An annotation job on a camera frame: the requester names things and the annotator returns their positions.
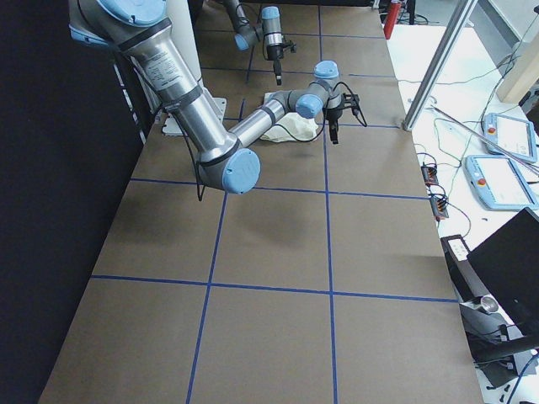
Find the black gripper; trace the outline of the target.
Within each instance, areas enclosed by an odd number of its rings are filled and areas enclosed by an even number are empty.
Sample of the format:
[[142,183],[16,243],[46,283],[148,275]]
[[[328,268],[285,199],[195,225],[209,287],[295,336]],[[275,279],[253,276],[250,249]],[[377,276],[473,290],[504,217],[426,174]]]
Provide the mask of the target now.
[[349,109],[351,114],[360,120],[360,97],[357,93],[341,93],[330,101],[324,110],[324,119],[329,123],[329,137],[334,145],[339,144],[339,122],[343,112]]
[[286,51],[296,53],[296,43],[288,40],[284,35],[266,35],[264,37],[264,59],[273,62],[275,81],[278,86],[282,85],[280,60],[284,58]]

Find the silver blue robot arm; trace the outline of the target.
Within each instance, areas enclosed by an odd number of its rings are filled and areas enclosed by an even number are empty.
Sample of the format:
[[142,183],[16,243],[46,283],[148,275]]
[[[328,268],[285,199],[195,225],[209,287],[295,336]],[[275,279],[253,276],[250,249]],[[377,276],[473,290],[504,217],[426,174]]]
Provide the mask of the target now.
[[281,61],[287,51],[296,53],[296,44],[288,40],[282,32],[280,10],[276,6],[262,8],[259,21],[255,24],[249,20],[240,1],[225,0],[221,3],[231,20],[237,48],[240,51],[246,51],[256,45],[261,45],[264,59],[272,62],[276,84],[281,86]]
[[68,4],[72,38],[87,46],[110,49],[135,59],[149,88],[159,97],[184,135],[197,150],[192,158],[199,184],[229,194],[244,194],[259,179],[259,157],[249,146],[286,114],[305,119],[322,114],[330,139],[338,141],[338,120],[350,109],[364,124],[360,98],[341,93],[334,61],[320,61],[314,79],[300,90],[277,91],[251,115],[230,130],[217,115],[214,98],[196,78],[173,42],[173,21],[164,1],[71,1]]

